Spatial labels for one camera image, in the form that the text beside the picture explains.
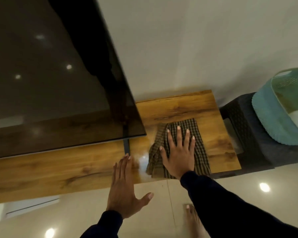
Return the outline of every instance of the fingernail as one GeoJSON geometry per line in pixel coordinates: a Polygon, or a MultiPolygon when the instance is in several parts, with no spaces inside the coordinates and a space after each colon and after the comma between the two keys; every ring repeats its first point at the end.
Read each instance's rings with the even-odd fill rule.
{"type": "Polygon", "coordinates": [[[149,200],[151,200],[153,196],[154,196],[154,193],[151,192],[151,193],[148,195],[149,200]]]}

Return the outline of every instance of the left hand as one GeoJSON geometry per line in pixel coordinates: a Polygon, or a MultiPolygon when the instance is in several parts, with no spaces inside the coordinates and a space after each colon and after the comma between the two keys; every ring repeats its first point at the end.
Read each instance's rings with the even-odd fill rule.
{"type": "Polygon", "coordinates": [[[119,212],[123,219],[129,218],[140,211],[153,197],[153,193],[146,194],[140,200],[135,197],[131,164],[131,156],[128,154],[126,154],[118,164],[115,163],[107,201],[106,210],[119,212]]]}

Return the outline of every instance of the right hand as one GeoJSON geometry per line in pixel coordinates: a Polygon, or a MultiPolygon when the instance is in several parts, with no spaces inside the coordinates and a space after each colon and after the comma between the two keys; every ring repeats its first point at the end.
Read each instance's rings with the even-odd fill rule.
{"type": "Polygon", "coordinates": [[[194,170],[194,147],[195,147],[195,137],[192,137],[191,144],[190,141],[190,130],[186,130],[186,135],[184,142],[182,144],[182,134],[181,127],[177,127],[177,146],[175,146],[170,130],[167,129],[168,143],[170,146],[170,157],[168,159],[166,150],[160,146],[160,153],[162,156],[162,163],[168,172],[176,177],[178,180],[181,179],[188,171],[194,170]]]}

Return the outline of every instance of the tile grout line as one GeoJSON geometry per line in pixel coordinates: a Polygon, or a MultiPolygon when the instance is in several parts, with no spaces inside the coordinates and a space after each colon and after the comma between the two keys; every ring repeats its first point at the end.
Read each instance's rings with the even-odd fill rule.
{"type": "Polygon", "coordinates": [[[170,204],[171,204],[171,209],[172,209],[172,216],[173,216],[174,228],[176,229],[175,218],[174,218],[174,212],[173,212],[173,207],[172,207],[172,201],[171,201],[170,190],[169,190],[169,182],[168,181],[167,181],[167,186],[168,186],[169,199],[170,199],[170,204]]]}

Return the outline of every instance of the hand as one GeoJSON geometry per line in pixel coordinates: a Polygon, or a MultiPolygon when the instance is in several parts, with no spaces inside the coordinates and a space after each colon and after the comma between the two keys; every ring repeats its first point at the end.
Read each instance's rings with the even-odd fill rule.
{"type": "Polygon", "coordinates": [[[180,126],[177,127],[177,146],[175,146],[170,130],[168,129],[167,134],[168,143],[170,146],[170,157],[168,159],[165,149],[160,146],[162,163],[172,176],[180,180],[182,175],[184,175],[186,172],[194,170],[195,137],[192,137],[189,149],[190,130],[186,130],[186,136],[184,138],[183,145],[180,126]]]}
{"type": "Polygon", "coordinates": [[[153,197],[153,193],[148,193],[142,199],[135,197],[132,174],[131,156],[126,154],[119,164],[115,163],[112,183],[109,191],[107,209],[115,210],[121,214],[123,219],[129,218],[141,210],[153,197]]]}

